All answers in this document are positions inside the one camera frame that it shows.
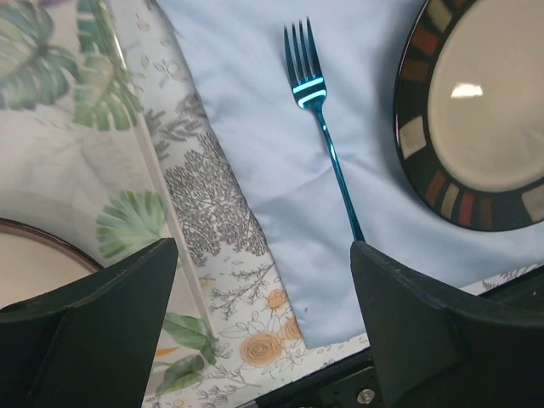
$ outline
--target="metallic teal fork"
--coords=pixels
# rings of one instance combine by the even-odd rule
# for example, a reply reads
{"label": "metallic teal fork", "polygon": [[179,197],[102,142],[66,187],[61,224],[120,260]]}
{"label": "metallic teal fork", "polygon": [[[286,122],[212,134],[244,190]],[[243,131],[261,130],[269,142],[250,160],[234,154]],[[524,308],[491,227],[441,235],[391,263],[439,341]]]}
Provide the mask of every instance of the metallic teal fork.
{"label": "metallic teal fork", "polygon": [[[365,237],[359,226],[357,215],[355,214],[354,206],[349,198],[348,187],[342,175],[340,162],[338,161],[337,152],[334,149],[329,128],[323,117],[323,103],[326,99],[325,78],[321,74],[320,61],[317,58],[317,50],[315,49],[314,35],[309,19],[306,20],[308,32],[308,47],[304,36],[303,22],[298,24],[299,40],[297,39],[297,28],[292,25],[292,42],[289,41],[289,33],[287,27],[284,29],[287,73],[291,83],[292,95],[297,102],[297,105],[302,109],[308,109],[314,113],[317,122],[320,124],[321,133],[325,138],[326,147],[329,150],[332,167],[337,175],[338,185],[342,191],[343,202],[348,211],[349,223],[356,241],[364,241]],[[295,59],[293,60],[292,51],[294,51]]]}

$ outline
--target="screw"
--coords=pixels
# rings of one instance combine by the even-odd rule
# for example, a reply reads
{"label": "screw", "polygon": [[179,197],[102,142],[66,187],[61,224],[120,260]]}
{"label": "screw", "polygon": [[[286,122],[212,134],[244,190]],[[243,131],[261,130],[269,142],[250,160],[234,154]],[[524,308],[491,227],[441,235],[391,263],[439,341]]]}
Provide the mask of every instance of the screw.
{"label": "screw", "polygon": [[359,395],[357,395],[357,402],[361,405],[369,405],[376,396],[376,393],[369,388],[363,389]]}

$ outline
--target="napkin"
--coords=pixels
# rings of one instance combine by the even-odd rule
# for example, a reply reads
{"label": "napkin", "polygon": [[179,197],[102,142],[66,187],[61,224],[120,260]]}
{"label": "napkin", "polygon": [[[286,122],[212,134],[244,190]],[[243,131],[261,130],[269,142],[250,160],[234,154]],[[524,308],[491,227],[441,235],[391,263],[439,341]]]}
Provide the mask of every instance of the napkin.
{"label": "napkin", "polygon": [[263,228],[309,348],[365,328],[340,189],[315,119],[297,107],[286,76],[283,27],[307,16],[328,88],[324,115],[368,243],[454,286],[544,258],[544,224],[504,233],[459,228],[430,212],[402,173],[394,82],[422,0],[158,3]]}

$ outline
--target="round plate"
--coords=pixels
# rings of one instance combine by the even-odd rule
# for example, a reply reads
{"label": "round plate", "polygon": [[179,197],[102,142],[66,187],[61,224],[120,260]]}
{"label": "round plate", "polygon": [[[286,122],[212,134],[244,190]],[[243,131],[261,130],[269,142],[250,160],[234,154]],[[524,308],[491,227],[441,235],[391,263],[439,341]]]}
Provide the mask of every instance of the round plate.
{"label": "round plate", "polygon": [[471,230],[544,219],[544,3],[428,0],[395,95],[399,158],[417,194]]}
{"label": "round plate", "polygon": [[101,269],[56,236],[4,218],[0,218],[0,263],[0,309]]}

